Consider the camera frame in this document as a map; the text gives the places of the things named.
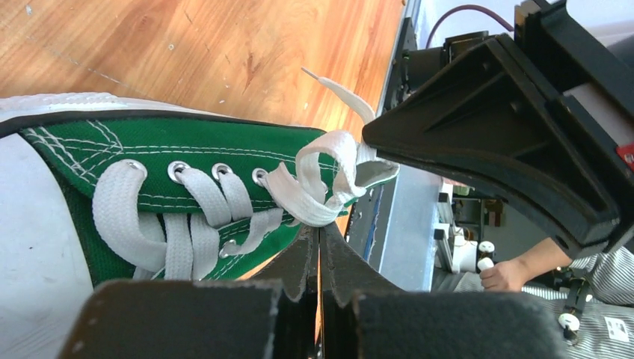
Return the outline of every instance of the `red label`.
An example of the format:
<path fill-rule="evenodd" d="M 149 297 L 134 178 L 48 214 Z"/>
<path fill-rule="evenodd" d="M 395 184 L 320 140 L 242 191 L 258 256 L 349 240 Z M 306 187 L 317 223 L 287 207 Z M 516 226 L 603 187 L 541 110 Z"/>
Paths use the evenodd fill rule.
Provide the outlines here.
<path fill-rule="evenodd" d="M 634 144 L 617 147 L 616 153 L 627 163 L 632 171 L 634 171 Z"/>

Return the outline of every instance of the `wooden table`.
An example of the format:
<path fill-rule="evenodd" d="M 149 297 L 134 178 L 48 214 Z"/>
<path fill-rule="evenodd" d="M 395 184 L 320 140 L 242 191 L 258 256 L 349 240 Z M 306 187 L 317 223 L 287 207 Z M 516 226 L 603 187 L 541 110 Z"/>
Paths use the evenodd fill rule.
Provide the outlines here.
<path fill-rule="evenodd" d="M 2 0 L 0 97 L 105 91 L 360 138 L 360 118 L 300 68 L 376 106 L 402 11 L 401 0 Z"/>

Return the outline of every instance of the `striped fabric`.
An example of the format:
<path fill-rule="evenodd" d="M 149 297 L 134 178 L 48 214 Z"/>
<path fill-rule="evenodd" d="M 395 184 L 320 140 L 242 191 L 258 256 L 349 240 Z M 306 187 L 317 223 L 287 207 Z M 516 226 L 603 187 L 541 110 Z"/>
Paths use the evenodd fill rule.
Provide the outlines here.
<path fill-rule="evenodd" d="M 575 260 L 572 267 L 588 270 L 586 277 L 594 299 L 585 305 L 579 340 L 575 345 L 568 346 L 570 357 L 634 358 L 634 308 L 622 307 L 634 304 L 634 255 L 621 248 L 611 254 Z M 455 292 L 484 290 L 480 277 L 474 273 L 434 274 L 433 287 Z M 560 328 L 557 318 L 563 311 L 565 296 L 547 288 L 525 287 L 523 291 L 539 297 L 542 305 L 553 313 L 553 325 Z M 620 334 L 621 329 L 627 334 Z"/>

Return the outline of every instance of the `hand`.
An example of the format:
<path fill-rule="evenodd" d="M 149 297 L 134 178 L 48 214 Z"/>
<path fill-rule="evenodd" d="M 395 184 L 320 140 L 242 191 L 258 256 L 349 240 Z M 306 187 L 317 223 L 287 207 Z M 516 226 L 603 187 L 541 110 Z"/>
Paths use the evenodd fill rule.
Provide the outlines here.
<path fill-rule="evenodd" d="M 526 267 L 518 260 L 497 263 L 493 268 L 480 272 L 484 290 L 495 292 L 520 292 L 526 279 Z"/>

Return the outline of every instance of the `shoe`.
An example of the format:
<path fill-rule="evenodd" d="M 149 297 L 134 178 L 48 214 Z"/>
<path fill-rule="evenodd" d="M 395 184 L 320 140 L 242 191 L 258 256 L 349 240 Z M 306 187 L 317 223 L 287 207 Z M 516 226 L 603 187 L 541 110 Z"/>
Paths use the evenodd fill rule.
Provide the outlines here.
<path fill-rule="evenodd" d="M 344 131 L 108 93 L 0 99 L 0 153 L 3 358 L 55 356 L 105 280 L 236 279 L 398 173 Z"/>

